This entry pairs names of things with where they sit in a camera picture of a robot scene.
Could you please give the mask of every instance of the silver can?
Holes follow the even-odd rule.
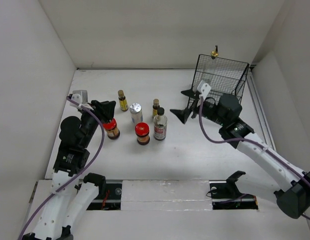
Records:
[[[141,105],[139,103],[133,103],[129,107],[129,111],[131,114],[131,120],[136,125],[143,121],[143,112],[141,110]]]

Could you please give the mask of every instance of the red jar lid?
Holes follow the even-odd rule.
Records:
[[[116,127],[116,120],[113,118],[113,120],[110,122],[110,123],[104,123],[103,124],[103,127],[106,129],[106,130],[112,130],[114,127]]]
[[[139,124],[136,125],[135,127],[135,132],[139,136],[146,136],[149,134],[149,126],[145,122],[140,122]]]

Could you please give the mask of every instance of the white table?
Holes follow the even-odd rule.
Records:
[[[142,105],[145,121],[152,131],[152,101],[158,98],[168,117],[167,138],[141,146],[136,141],[129,112],[116,106],[115,118],[121,135],[117,140],[105,138],[96,162],[87,172],[116,180],[192,180],[226,179],[242,170],[260,179],[265,186],[274,181],[244,154],[229,144],[212,144],[202,135],[198,117],[183,125],[169,109],[183,109],[188,98],[180,94],[190,87],[194,70],[86,70],[76,71],[70,93],[88,90],[89,100],[117,100],[123,89],[128,103]],[[248,86],[242,100],[241,118],[263,137]],[[80,114],[66,103],[61,119]],[[206,132],[220,140],[219,125],[204,120]],[[46,178],[50,179],[60,140],[52,150]],[[100,143],[98,129],[88,147],[91,157]],[[36,190],[31,212],[46,197],[49,180],[42,180]],[[260,210],[121,210],[86,211],[75,239],[310,239],[305,219],[291,219],[276,205],[259,199]]]

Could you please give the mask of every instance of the black wire mesh basket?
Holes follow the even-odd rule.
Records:
[[[200,80],[209,80],[211,90],[206,101],[218,104],[223,94],[232,94],[241,103],[249,63],[217,57],[214,59],[216,61],[214,73],[211,73],[209,69],[205,69],[206,62],[210,61],[211,58],[210,55],[200,54],[198,56],[192,89]],[[190,97],[187,108],[190,108],[193,102],[194,99]]]

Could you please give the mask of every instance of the yellow label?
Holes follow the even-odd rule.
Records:
[[[157,109],[153,109],[153,118],[157,115]]]
[[[120,109],[122,109],[123,111],[126,111],[128,109],[128,104],[127,104],[127,100],[119,100],[119,104],[120,104]]]

